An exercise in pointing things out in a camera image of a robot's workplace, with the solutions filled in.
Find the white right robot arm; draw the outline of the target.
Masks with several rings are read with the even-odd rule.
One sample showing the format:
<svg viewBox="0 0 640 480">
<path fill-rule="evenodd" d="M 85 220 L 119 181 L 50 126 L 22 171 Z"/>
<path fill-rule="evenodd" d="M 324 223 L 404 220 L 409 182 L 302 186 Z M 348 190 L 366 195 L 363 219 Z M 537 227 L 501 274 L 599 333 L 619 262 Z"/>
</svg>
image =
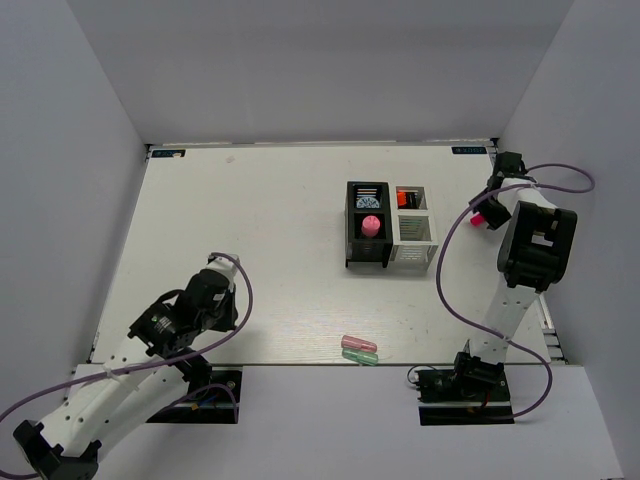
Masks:
<svg viewBox="0 0 640 480">
<path fill-rule="evenodd" d="M 537 189 L 522 155 L 499 153 L 474 215 L 491 230 L 506 228 L 497 255 L 499 281 L 491 304 L 451 374 L 453 390 L 472 399 L 500 381 L 509 347 L 529 307 L 563 278 L 578 223 Z"/>
</svg>

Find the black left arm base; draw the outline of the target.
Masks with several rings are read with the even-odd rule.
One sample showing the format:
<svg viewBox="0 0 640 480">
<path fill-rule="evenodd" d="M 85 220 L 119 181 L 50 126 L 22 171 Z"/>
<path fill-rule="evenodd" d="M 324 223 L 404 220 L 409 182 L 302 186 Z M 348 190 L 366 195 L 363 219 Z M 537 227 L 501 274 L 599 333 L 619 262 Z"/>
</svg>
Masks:
<svg viewBox="0 0 640 480">
<path fill-rule="evenodd" d="M 188 396 L 151 416 L 149 424 L 234 425 L 240 414 L 243 369 L 214 368 L 209 380 L 189 386 Z"/>
</svg>

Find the orange cap black highlighter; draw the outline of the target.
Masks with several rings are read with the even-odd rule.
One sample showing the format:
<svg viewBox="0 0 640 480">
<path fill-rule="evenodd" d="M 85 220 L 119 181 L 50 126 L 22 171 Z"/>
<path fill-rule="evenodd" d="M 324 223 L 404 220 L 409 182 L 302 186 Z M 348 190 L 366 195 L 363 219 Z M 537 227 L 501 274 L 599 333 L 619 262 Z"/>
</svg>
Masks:
<svg viewBox="0 0 640 480">
<path fill-rule="evenodd" d="M 419 198 L 415 191 L 398 189 L 396 191 L 396 199 L 399 209 L 415 210 L 419 207 Z"/>
</svg>

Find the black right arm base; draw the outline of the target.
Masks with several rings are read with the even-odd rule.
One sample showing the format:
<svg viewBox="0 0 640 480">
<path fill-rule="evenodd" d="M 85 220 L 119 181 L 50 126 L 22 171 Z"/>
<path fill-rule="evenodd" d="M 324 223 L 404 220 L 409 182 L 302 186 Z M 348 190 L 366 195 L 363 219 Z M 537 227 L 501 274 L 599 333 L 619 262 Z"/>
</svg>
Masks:
<svg viewBox="0 0 640 480">
<path fill-rule="evenodd" d="M 511 404 L 504 364 L 488 363 L 469 353 L 456 354 L 450 367 L 416 365 L 406 380 L 418 394 L 421 426 L 511 425 Z"/>
</svg>

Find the pink cap crayon bottle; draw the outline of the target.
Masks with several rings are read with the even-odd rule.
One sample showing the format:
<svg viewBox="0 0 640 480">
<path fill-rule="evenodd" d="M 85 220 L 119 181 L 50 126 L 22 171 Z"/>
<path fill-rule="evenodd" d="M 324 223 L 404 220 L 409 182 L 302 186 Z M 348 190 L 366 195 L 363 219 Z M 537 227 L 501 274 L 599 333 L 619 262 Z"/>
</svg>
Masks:
<svg viewBox="0 0 640 480">
<path fill-rule="evenodd" d="M 381 229 L 382 223 L 375 215 L 367 215 L 361 222 L 361 234 L 366 238 L 375 238 Z"/>
</svg>

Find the pink cap black highlighter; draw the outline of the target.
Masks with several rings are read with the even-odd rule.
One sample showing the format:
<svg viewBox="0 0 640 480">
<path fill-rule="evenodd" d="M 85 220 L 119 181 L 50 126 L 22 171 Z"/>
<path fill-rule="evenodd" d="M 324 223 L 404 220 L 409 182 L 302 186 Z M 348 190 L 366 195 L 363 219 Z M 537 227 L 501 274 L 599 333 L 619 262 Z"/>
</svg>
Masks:
<svg viewBox="0 0 640 480">
<path fill-rule="evenodd" d="M 481 214 L 476 214 L 471 218 L 470 222 L 473 226 L 480 226 L 485 223 L 485 219 Z"/>
</svg>

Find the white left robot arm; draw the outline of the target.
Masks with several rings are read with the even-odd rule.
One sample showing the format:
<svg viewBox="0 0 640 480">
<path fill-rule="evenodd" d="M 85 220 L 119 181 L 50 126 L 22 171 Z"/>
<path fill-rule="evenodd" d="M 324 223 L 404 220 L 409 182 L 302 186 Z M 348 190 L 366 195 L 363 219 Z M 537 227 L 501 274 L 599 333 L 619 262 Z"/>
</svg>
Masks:
<svg viewBox="0 0 640 480">
<path fill-rule="evenodd" d="M 211 260 L 138 317 L 103 364 L 103 378 L 16 427 L 13 437 L 37 478 L 91 479 L 111 448 L 171 403 L 199 403 L 229 389 L 191 346 L 204 332 L 235 330 L 236 273 L 226 260 Z"/>
</svg>

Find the blue white round tub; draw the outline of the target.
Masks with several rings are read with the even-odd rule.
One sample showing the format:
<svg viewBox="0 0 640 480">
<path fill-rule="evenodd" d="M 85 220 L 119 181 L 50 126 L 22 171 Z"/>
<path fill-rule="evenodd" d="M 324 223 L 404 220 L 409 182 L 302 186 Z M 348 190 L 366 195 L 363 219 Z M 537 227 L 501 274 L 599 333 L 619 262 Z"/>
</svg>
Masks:
<svg viewBox="0 0 640 480">
<path fill-rule="evenodd" d="M 381 207 L 380 200 L 375 196 L 360 196 L 356 199 L 355 207 L 357 209 L 379 209 Z"/>
</svg>

